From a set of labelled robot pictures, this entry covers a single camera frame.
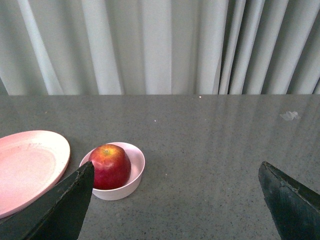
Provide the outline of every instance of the speckled countertop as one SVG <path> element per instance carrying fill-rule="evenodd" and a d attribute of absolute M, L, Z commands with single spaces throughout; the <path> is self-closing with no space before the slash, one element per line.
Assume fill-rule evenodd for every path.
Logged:
<path fill-rule="evenodd" d="M 144 153 L 139 187 L 93 195 L 79 240 L 279 240 L 262 161 L 320 193 L 320 95 L 0 96 L 0 137 L 29 130 L 68 140 L 62 179 L 104 143 Z"/>

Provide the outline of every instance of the red apple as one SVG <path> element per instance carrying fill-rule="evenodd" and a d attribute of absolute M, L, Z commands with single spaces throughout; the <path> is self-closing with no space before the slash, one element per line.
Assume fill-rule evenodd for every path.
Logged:
<path fill-rule="evenodd" d="M 130 178 L 131 162 L 120 146 L 113 144 L 98 146 L 91 152 L 89 161 L 94 166 L 95 189 L 117 189 L 124 186 Z"/>

